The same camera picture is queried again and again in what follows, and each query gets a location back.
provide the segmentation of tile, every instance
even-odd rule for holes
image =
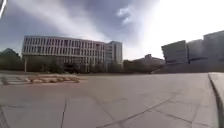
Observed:
[[[155,108],[155,110],[184,120],[192,121],[196,112],[196,105],[181,102],[166,102]]]
[[[162,92],[162,91],[152,92],[152,93],[149,93],[149,95],[151,95],[152,97],[161,99],[161,100],[168,100],[168,99],[170,99],[172,96],[174,96],[173,93]]]
[[[124,128],[191,128],[191,124],[160,112],[145,112],[123,123]]]
[[[4,108],[10,128],[60,128],[63,107],[55,108]]]
[[[116,121],[132,117],[148,109],[138,98],[111,102],[104,104],[103,107]]]
[[[106,127],[101,127],[101,128],[121,128],[118,124],[106,126]]]
[[[148,109],[156,107],[157,105],[165,102],[165,100],[155,98],[150,94],[139,95],[137,98]]]
[[[212,128],[212,127],[208,127],[208,126],[193,123],[192,128]]]
[[[73,98],[67,102],[63,128],[95,128],[113,123],[107,113],[89,98]]]
[[[211,107],[199,107],[193,122],[211,127],[218,127],[217,109]]]
[[[202,95],[177,94],[174,98],[171,99],[171,101],[199,105],[202,101],[202,97]]]

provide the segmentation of sky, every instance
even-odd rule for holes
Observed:
[[[8,0],[0,50],[21,53],[25,35],[123,43],[123,58],[163,58],[161,46],[224,30],[223,0]]]

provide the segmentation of building facade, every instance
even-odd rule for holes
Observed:
[[[193,40],[187,43],[189,61],[205,59],[204,41],[202,39]]]
[[[188,63],[188,49],[186,41],[178,41],[162,46],[166,64]]]
[[[204,54],[208,59],[224,61],[224,31],[204,35]]]
[[[122,64],[122,43],[47,36],[25,36],[22,55],[55,57],[60,64]]]

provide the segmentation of pole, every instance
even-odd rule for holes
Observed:
[[[27,58],[25,58],[24,70],[27,72]]]

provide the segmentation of ground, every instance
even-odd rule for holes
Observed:
[[[218,128],[206,73],[87,76],[57,84],[0,77],[6,81],[0,85],[0,128]]]

